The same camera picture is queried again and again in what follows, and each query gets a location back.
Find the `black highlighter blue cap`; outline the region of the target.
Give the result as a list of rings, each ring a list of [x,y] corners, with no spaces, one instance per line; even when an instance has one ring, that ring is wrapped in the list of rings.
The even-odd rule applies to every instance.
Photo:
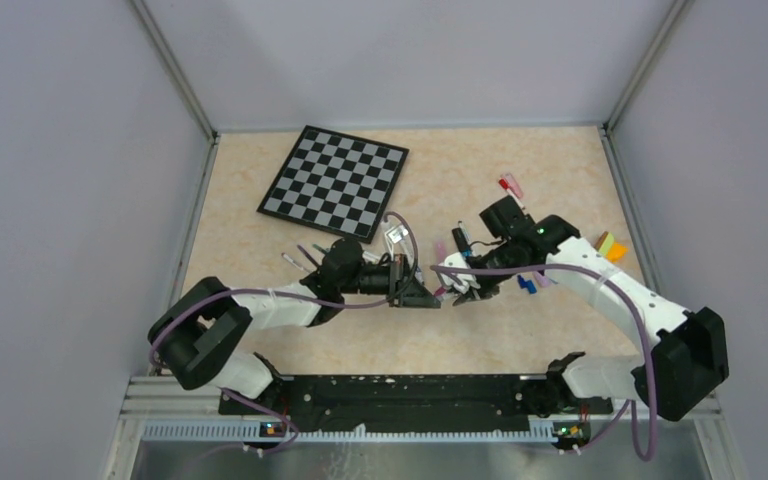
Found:
[[[457,247],[457,251],[464,257],[471,256],[472,250],[463,229],[455,227],[451,230],[451,234]]]

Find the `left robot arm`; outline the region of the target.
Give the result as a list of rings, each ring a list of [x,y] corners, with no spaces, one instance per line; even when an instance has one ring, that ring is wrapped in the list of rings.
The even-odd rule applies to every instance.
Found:
[[[348,309],[346,295],[370,295],[373,307],[440,308],[405,255],[370,262],[363,253],[358,241],[339,239],[313,272],[275,289],[231,289],[205,277],[150,328],[151,357],[185,390],[230,389],[268,413],[280,401],[278,374],[261,356],[239,351],[247,332],[325,324]]]

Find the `lilac highlighter cap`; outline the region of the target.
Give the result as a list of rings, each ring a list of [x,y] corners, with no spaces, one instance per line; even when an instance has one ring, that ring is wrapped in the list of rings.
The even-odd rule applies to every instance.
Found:
[[[533,277],[541,288],[548,288],[553,284],[553,282],[548,277],[539,272],[534,272]]]

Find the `white marker red cap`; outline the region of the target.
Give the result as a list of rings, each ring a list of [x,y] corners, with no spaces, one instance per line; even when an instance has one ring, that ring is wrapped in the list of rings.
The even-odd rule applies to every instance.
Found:
[[[504,189],[506,192],[508,192],[509,194],[512,194],[512,193],[513,193],[513,190],[511,189],[511,187],[510,187],[510,185],[509,185],[509,183],[507,182],[507,180],[506,180],[506,179],[504,179],[504,178],[499,178],[499,179],[498,179],[498,181],[497,181],[497,183],[498,183],[498,184],[499,184],[499,185],[500,185],[500,186],[501,186],[501,187],[502,187],[502,188],[503,188],[503,189]]]

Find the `thin marker pink cap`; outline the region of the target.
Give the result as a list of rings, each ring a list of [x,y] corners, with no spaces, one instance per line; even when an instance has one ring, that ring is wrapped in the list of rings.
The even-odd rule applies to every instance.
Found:
[[[502,178],[505,180],[508,188],[514,193],[518,199],[523,198],[523,191],[518,181],[511,173],[505,173]]]

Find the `lilac highlighter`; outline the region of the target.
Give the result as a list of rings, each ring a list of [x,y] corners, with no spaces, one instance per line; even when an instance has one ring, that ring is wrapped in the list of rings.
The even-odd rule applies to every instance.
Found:
[[[437,264],[444,263],[449,255],[449,251],[446,242],[442,239],[434,241],[435,262]]]

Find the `purple gel pen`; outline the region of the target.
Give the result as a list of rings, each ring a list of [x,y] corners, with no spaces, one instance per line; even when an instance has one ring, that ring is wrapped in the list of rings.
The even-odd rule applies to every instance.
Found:
[[[296,245],[297,250],[316,268],[320,267],[319,262],[309,253],[309,251],[301,244]]]

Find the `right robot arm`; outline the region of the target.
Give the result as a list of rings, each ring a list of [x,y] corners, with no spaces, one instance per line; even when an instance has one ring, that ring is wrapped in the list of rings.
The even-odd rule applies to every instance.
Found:
[[[714,310],[670,301],[609,261],[558,215],[536,221],[506,196],[480,214],[494,237],[485,254],[451,254],[441,279],[460,303],[489,299],[502,282],[532,271],[580,296],[635,346],[633,355],[570,354],[554,364],[549,404],[572,412],[586,398],[641,401],[683,419],[730,375],[725,323]]]

